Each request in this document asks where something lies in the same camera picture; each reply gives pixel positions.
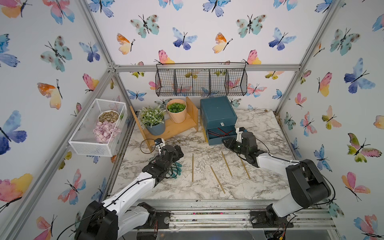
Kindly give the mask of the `teal top drawer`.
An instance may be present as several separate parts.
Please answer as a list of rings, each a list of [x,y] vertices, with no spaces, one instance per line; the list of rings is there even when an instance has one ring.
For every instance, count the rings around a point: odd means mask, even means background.
[[[236,118],[226,118],[217,120],[204,120],[204,126],[206,129],[216,129],[221,127],[230,127],[236,124]]]

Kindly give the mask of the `teal drawer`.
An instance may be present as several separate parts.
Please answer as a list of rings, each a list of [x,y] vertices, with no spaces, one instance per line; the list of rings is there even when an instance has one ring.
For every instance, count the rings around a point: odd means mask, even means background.
[[[226,118],[217,120],[204,120],[204,126],[206,129],[216,129],[221,127],[230,127],[236,124],[236,118]]]
[[[223,126],[206,130],[208,144],[210,146],[220,145],[223,140],[237,138],[235,126]]]

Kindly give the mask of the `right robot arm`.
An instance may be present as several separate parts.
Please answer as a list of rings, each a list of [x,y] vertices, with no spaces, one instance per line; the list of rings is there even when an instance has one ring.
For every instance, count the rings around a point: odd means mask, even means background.
[[[272,222],[316,205],[331,196],[330,186],[311,160],[294,162],[275,157],[260,150],[254,137],[243,137],[241,142],[235,138],[227,138],[222,142],[227,149],[250,165],[273,171],[288,180],[290,193],[266,208],[266,216]]]

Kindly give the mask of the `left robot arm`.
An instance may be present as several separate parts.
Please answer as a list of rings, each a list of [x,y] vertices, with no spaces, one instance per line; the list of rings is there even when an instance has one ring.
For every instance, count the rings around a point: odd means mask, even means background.
[[[166,179],[172,164],[184,157],[180,146],[161,144],[159,155],[124,189],[99,203],[91,202],[78,223],[76,240],[118,240],[138,227],[157,225],[156,210],[134,203]]]

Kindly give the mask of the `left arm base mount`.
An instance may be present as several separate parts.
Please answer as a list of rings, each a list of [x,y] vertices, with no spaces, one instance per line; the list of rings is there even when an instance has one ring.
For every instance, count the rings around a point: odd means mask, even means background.
[[[143,202],[138,204],[138,207],[145,209],[148,217],[144,224],[139,225],[136,229],[168,229],[171,221],[171,213],[158,211],[149,204]]]

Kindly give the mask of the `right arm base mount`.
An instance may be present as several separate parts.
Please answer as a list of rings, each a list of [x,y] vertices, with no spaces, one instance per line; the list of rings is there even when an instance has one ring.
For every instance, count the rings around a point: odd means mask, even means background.
[[[254,229],[261,228],[293,228],[294,224],[287,217],[278,217],[272,210],[257,210],[250,212],[250,223]]]

